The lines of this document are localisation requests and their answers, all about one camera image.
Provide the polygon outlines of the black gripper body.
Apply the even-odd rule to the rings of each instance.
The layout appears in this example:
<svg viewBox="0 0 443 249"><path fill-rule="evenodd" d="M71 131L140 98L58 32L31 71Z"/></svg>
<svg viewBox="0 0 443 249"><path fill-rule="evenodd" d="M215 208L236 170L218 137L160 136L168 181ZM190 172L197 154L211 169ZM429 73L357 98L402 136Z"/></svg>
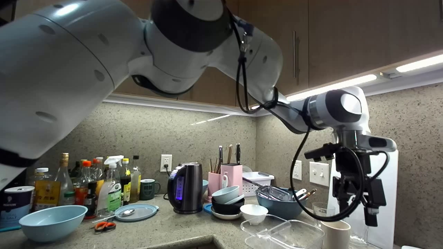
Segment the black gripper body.
<svg viewBox="0 0 443 249"><path fill-rule="evenodd" d="M333 196L338 201L341 213L352 213L360 203L369 209L378 209L387 205L387 198L380 174L381 169L371 176L371 152L353 151L342 144L324 144L321 148L305 154L306 159L320 162L321 159L335 160L338 177L333 178Z"/></svg>

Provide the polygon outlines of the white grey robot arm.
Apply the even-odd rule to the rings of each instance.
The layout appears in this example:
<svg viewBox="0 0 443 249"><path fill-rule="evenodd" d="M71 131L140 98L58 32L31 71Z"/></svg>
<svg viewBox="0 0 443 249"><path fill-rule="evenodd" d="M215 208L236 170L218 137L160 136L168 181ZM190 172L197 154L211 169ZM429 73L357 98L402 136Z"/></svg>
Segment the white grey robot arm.
<svg viewBox="0 0 443 249"><path fill-rule="evenodd" d="M333 159L339 214L364 212L378 223L387 199L370 158L396 144L369 129L359 87L301 101L279 91L283 53L266 33L236 17L225 0L154 0L139 18L122 0L64 0L0 28L0 180L10 184L65 138L126 79L162 95L193 89L208 68L243 84L291 131L330 127L338 140L312 152Z"/></svg>

